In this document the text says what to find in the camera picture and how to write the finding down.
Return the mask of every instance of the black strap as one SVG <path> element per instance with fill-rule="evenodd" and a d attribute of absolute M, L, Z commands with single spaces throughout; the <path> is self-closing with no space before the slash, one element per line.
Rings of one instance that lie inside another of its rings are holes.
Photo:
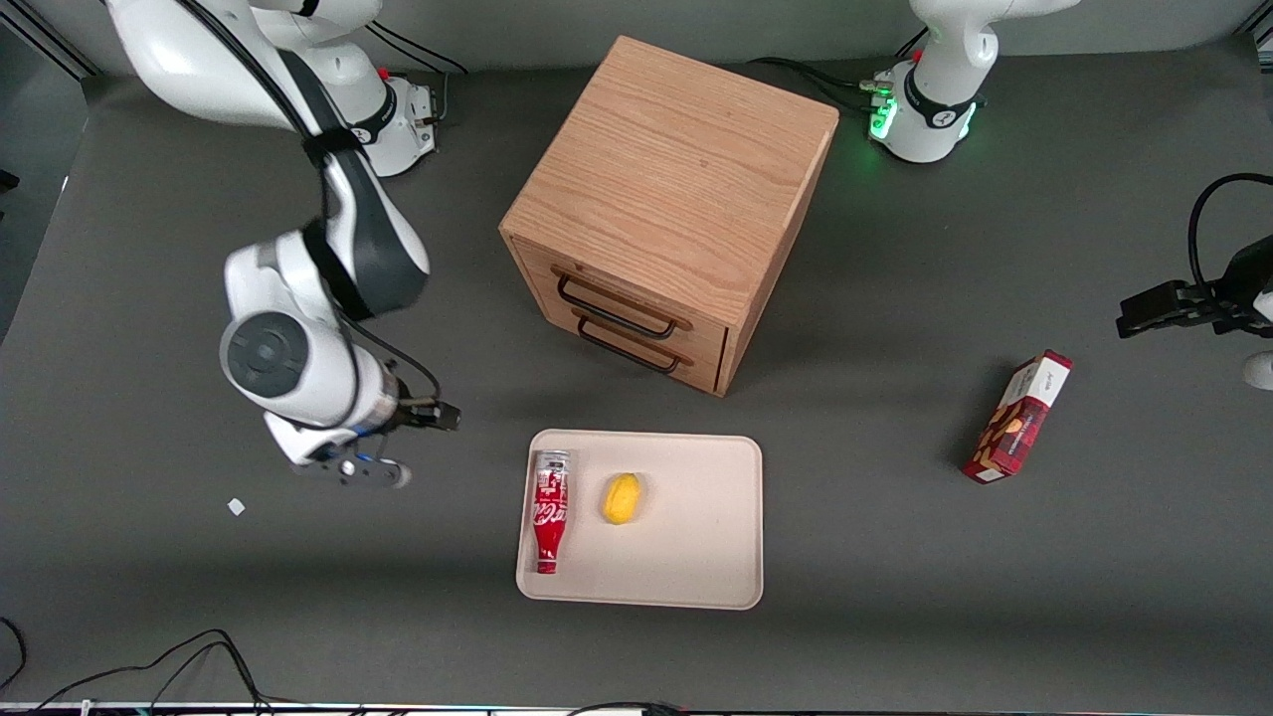
<path fill-rule="evenodd" d="M 340 304 L 341 311 L 351 321 L 370 319 L 372 311 L 367 307 L 367 302 L 363 301 L 363 296 L 358 293 L 354 279 L 350 278 L 349 271 L 345 270 L 345 265 L 340 262 L 336 252 L 327 243 L 327 232 L 323 228 L 322 219 L 314 219 L 306 224 L 306 228 L 300 229 L 300 236 L 304 238 L 309 259 L 318 268 L 318 275 L 327 282 L 327 288 L 331 289 L 331 296 Z"/>
<path fill-rule="evenodd" d="M 964 116 L 967 108 L 973 106 L 973 101 L 976 96 L 973 96 L 959 104 L 942 104 L 941 102 L 933 102 L 932 99 L 924 97 L 919 88 L 915 85 L 915 68 L 910 68 L 906 73 L 906 80 L 903 83 L 905 89 L 906 101 L 910 106 L 915 108 L 917 112 L 924 116 L 924 122 L 928 124 L 929 129 L 946 129 L 955 124 L 955 120 Z"/>
<path fill-rule="evenodd" d="M 300 145 L 304 147 L 306 155 L 309 157 L 309 163 L 320 171 L 327 164 L 327 157 L 331 154 L 350 149 L 354 152 L 363 150 L 363 144 L 358 141 L 354 132 L 345 127 L 330 129 L 318 136 L 306 139 Z"/>
<path fill-rule="evenodd" d="M 387 127 L 393 120 L 393 115 L 397 112 L 397 93 L 388 83 L 384 83 L 384 102 L 381 102 L 381 108 L 376 111 L 374 115 L 367 117 L 360 122 L 354 122 L 349 125 L 349 129 L 363 130 L 367 132 L 367 139 L 362 139 L 363 144 L 372 144 L 381 136 L 381 130 Z"/>

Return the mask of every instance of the coca-cola logo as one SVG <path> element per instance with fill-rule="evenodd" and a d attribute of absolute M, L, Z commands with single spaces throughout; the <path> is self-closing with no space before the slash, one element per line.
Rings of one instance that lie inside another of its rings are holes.
<path fill-rule="evenodd" d="M 535 525 L 547 525 L 549 522 L 565 521 L 565 505 L 554 502 L 538 502 L 535 505 Z"/>

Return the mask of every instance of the white tray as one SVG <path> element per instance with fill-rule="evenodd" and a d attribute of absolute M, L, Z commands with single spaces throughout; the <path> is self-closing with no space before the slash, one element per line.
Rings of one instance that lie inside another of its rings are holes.
<path fill-rule="evenodd" d="M 569 450 L 558 573 L 535 571 L 535 452 Z M 601 516 L 610 479 L 635 473 L 636 515 Z M 747 437 L 544 431 L 526 468 L 517 586 L 531 599 L 751 609 L 764 578 L 760 446 Z"/>

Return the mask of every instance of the yellow lemon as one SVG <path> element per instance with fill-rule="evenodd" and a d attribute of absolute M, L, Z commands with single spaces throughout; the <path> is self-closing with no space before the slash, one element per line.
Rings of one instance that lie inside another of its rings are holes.
<path fill-rule="evenodd" d="M 633 519 L 636 503 L 640 502 L 640 480 L 631 473 L 615 475 L 601 503 L 601 515 L 612 525 L 622 525 Z"/>

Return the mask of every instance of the red box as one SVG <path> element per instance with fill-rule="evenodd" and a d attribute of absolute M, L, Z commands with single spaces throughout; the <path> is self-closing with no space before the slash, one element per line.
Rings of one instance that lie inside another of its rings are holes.
<path fill-rule="evenodd" d="M 1045 350 L 1017 368 L 964 474 L 981 484 L 1017 474 L 1073 366 L 1069 358 Z"/>

